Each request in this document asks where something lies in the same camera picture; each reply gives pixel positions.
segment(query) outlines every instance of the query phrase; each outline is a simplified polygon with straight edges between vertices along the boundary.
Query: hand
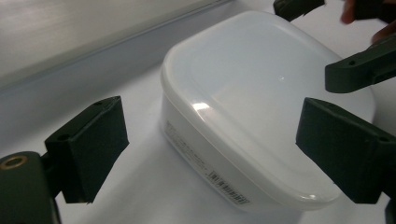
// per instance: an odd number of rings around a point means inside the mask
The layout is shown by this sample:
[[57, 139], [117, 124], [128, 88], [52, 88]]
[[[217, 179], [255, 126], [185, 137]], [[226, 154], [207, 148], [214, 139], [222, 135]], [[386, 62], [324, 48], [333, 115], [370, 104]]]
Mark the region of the hand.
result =
[[[384, 0], [384, 4], [396, 4], [396, 0]], [[345, 0], [344, 11], [341, 16], [341, 22], [345, 24], [350, 24], [355, 20], [354, 8], [355, 8], [355, 0]], [[384, 29], [378, 31], [375, 35], [373, 35], [372, 43], [393, 33], [396, 33], [396, 21], [391, 22]]]

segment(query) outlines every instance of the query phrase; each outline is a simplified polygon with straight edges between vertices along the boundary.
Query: container lid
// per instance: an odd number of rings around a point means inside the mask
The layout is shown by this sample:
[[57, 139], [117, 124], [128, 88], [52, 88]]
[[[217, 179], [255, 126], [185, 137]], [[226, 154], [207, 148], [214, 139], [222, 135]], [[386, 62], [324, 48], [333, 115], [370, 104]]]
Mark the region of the container lid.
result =
[[295, 145], [305, 97], [371, 121], [370, 89], [324, 90], [340, 58], [289, 22], [245, 12], [174, 46], [163, 63], [169, 101], [227, 160], [279, 203], [319, 209], [340, 189]]

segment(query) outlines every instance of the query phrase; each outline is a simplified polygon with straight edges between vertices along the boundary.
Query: container label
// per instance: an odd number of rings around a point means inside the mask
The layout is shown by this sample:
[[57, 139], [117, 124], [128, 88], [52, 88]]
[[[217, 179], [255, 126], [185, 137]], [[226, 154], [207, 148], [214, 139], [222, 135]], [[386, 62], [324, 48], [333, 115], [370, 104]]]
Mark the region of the container label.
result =
[[169, 121], [166, 122], [165, 132], [177, 150], [189, 161], [189, 164], [191, 164], [196, 171], [201, 173], [201, 175], [225, 197], [238, 205], [250, 203], [250, 200], [239, 193], [230, 183], [221, 177], [209, 163], [202, 159], [202, 157], [178, 134], [175, 127], [169, 123]]

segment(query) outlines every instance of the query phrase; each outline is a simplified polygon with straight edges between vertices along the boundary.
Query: plastic container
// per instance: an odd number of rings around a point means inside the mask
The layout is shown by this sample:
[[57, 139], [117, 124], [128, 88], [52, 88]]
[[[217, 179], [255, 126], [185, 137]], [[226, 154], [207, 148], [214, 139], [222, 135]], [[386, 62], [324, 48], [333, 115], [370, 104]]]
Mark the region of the plastic container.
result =
[[324, 90], [340, 58], [272, 14], [246, 12], [174, 46], [163, 62], [163, 130], [210, 185], [247, 211], [322, 208], [340, 189], [295, 145], [306, 96], [371, 120], [370, 89]]

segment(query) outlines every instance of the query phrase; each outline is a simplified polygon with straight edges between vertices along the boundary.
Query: barcode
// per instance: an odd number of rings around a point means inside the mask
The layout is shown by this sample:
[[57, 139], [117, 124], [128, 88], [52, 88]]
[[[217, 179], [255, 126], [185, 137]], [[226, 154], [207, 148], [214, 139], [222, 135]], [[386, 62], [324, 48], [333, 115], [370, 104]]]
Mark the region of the barcode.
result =
[[250, 203], [242, 194], [238, 193], [230, 184], [221, 178], [216, 172], [210, 173], [207, 178], [212, 182], [216, 188], [220, 189], [231, 201], [236, 204]]

